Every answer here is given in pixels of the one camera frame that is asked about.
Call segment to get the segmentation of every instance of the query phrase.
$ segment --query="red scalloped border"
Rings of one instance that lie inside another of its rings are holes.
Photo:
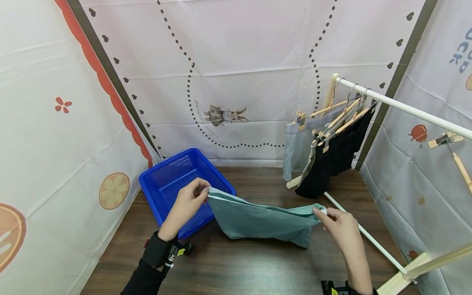
[[[149,154],[149,151],[147,150],[146,145],[143,142],[143,139],[139,135],[138,130],[133,124],[133,121],[126,110],[125,105],[123,104],[120,97],[118,96],[118,93],[116,92],[115,87],[111,83],[110,79],[108,78],[107,73],[105,72],[105,69],[103,68],[100,61],[98,60],[97,55],[93,51],[93,48],[90,45],[87,37],[85,36],[85,33],[83,32],[81,26],[79,25],[79,22],[77,21],[74,13],[72,12],[72,9],[70,8],[66,0],[55,0],[55,2],[59,6],[59,8],[62,10],[62,14],[64,15],[64,18],[67,22],[67,25],[70,31],[72,32],[74,37],[77,39],[77,41],[79,41],[80,45],[82,46],[82,50],[85,54],[85,58],[87,59],[87,61],[89,62],[93,70],[97,73],[97,77],[98,77],[98,81],[100,82],[100,85],[105,90],[105,92],[108,93],[108,95],[110,96],[113,107],[118,112],[118,114],[121,115],[121,118],[123,119],[123,123],[125,124],[126,128],[131,132],[131,135],[133,136],[135,143],[141,148],[141,153],[148,160],[149,168],[152,167],[151,154]]]

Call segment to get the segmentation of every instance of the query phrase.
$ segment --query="white rod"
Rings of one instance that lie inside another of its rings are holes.
[[[372,90],[367,90],[366,88],[359,86],[359,85],[354,85],[354,83],[349,82],[343,78],[337,78],[336,81],[349,88],[353,88],[357,92],[364,93],[369,97],[372,97],[378,101],[381,101],[383,103],[386,103],[394,108],[397,108],[399,110],[402,110],[404,112],[407,112],[410,115],[413,115],[415,117],[421,118],[425,121],[428,121],[430,123],[433,123],[435,125],[438,125],[439,127],[442,127],[446,129],[447,131],[452,131],[456,134],[462,135],[465,138],[471,139],[472,140],[472,131],[469,129],[466,129],[464,127],[461,127],[459,125],[453,124],[449,121],[446,121],[444,119],[438,118],[436,116],[433,116],[431,114],[428,114],[427,112],[423,112],[422,110],[416,109],[412,106],[409,106],[407,104],[404,104],[402,102],[396,101],[394,99],[391,99],[385,95],[379,94],[377,92],[374,92]]]
[[[333,197],[332,197],[330,194],[328,194],[328,192],[325,192],[324,195],[325,195],[339,210],[346,212],[346,210],[344,210],[344,208],[341,207],[341,205],[339,205],[339,203],[336,202],[336,200],[333,199]],[[374,244],[375,247],[377,247],[377,249],[380,250],[380,252],[382,252],[382,254],[384,254],[385,257],[387,257],[388,260],[390,260],[390,262],[393,263],[393,265],[395,265],[395,267],[396,267],[401,273],[403,273],[403,274],[406,274],[406,273],[407,273],[406,269],[405,269],[398,261],[396,261],[396,259],[395,259],[392,255],[390,255],[390,253],[389,253],[387,250],[385,250],[385,248],[382,247],[382,245],[379,244],[379,242],[377,242],[376,239],[374,239],[374,237],[372,237],[372,236],[362,227],[362,225],[360,225],[360,224],[359,224],[359,230],[361,231],[361,233],[364,234],[364,236],[365,236],[366,238],[369,239],[369,241],[372,242],[372,244]]]

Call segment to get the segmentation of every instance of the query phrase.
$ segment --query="brown wooden surface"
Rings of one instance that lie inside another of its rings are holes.
[[[249,202],[284,208],[317,202],[333,207],[322,196],[302,198],[287,191],[281,169],[219,168],[239,197]],[[361,176],[355,170],[332,177],[328,192],[399,262],[404,260]],[[110,245],[87,282],[82,295],[119,294],[136,268],[143,244],[158,225],[142,192],[125,216]],[[305,250],[275,239],[230,240],[214,221],[191,238],[191,256],[179,256],[159,295],[318,295],[320,281],[343,284],[346,267],[341,252],[322,226],[313,228]],[[365,250],[372,281],[379,287],[396,274],[393,265],[367,240]],[[420,294],[409,286],[403,295]]]

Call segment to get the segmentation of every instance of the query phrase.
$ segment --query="fabric fold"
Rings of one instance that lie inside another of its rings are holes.
[[[230,239],[275,238],[308,248],[312,227],[320,224],[312,209],[326,212],[319,204],[291,209],[256,205],[213,187],[208,197],[219,227]]]

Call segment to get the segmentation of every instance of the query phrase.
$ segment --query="black pants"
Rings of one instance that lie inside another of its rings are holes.
[[[305,198],[316,198],[327,189],[331,176],[349,170],[354,153],[361,148],[362,142],[372,119],[373,111],[367,113],[346,128],[341,134],[328,141],[329,149],[323,153],[325,144],[315,147],[315,162],[312,169],[301,182],[295,193]]]

